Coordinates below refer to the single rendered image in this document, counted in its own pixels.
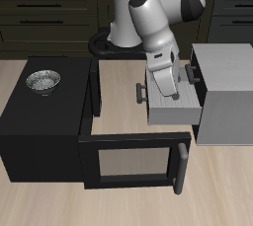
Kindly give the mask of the flat black base plate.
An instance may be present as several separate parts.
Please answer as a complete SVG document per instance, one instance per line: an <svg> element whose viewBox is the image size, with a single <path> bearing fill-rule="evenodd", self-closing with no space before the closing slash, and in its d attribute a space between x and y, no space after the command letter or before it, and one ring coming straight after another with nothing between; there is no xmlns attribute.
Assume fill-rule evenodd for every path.
<svg viewBox="0 0 253 226"><path fill-rule="evenodd" d="M142 44L134 47L120 47L108 41L109 27L102 27L89 39L89 51L100 60L145 60Z"/></svg>

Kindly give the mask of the grey speckled bowl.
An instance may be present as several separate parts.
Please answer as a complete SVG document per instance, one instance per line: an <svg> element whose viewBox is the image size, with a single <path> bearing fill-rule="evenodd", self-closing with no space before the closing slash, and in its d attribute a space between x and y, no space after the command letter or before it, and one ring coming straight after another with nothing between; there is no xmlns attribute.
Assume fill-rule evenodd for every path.
<svg viewBox="0 0 253 226"><path fill-rule="evenodd" d="M26 85L36 94L49 96L58 86L60 75L53 70L34 72L26 79Z"/></svg>

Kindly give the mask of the grey kitchen cupboard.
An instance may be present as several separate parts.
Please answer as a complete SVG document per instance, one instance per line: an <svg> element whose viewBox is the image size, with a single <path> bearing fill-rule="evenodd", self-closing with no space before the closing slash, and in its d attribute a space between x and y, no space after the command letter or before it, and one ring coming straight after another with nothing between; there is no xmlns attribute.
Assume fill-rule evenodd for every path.
<svg viewBox="0 0 253 226"><path fill-rule="evenodd" d="M253 0L214 0L208 42L253 46Z"/></svg>

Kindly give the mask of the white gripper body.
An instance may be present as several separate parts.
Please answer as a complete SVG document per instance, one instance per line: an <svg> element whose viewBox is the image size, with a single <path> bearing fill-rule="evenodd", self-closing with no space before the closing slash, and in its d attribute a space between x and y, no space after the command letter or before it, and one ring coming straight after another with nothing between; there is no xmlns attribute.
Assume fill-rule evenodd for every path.
<svg viewBox="0 0 253 226"><path fill-rule="evenodd" d="M171 66L155 71L153 77L164 97L169 97L178 93L179 66Z"/></svg>

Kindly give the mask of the white cabinet drawer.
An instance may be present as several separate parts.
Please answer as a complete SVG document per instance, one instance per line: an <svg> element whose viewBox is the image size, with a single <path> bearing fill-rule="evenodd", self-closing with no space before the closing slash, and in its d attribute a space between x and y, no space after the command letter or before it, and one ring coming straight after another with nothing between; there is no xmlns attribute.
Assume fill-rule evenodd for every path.
<svg viewBox="0 0 253 226"><path fill-rule="evenodd" d="M149 125L190 125L198 124L202 107L196 94L195 87L188 81L184 67L180 68L181 81L178 84L179 99L164 97L149 71L146 71L146 93L148 99Z"/></svg>

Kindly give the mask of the white cabinet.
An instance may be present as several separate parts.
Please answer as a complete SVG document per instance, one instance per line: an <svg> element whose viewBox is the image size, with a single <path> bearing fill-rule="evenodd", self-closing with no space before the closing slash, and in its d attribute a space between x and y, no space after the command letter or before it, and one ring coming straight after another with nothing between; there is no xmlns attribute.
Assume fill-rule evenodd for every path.
<svg viewBox="0 0 253 226"><path fill-rule="evenodd" d="M253 146L253 46L194 43L190 65L202 109L193 127L200 146Z"/></svg>

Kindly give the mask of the black microwave oven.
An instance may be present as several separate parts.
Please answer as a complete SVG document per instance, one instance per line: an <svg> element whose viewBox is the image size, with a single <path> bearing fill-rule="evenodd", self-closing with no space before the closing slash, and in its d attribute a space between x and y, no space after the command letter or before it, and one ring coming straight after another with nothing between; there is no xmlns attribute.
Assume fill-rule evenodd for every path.
<svg viewBox="0 0 253 226"><path fill-rule="evenodd" d="M41 70L60 75L49 96L34 93L27 78ZM13 183L83 181L78 136L100 111L96 57L31 57L0 116L0 157Z"/></svg>

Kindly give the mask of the black microwave door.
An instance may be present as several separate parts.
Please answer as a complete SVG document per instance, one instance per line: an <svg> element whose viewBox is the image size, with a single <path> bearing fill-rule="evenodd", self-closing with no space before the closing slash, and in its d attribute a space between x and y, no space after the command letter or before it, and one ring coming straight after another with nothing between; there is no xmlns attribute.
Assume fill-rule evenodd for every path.
<svg viewBox="0 0 253 226"><path fill-rule="evenodd" d="M191 145L190 132L81 135L78 138L84 187L146 188L172 186L182 192ZM164 174L102 176L99 151L110 149L170 148Z"/></svg>

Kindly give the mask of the dark kitchen cupboard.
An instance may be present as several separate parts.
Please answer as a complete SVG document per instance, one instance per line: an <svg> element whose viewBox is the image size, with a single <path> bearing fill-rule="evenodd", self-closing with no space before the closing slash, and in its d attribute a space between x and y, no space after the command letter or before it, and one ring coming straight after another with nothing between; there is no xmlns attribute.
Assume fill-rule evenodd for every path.
<svg viewBox="0 0 253 226"><path fill-rule="evenodd" d="M113 20L113 0L0 0L0 59L88 56Z"/></svg>

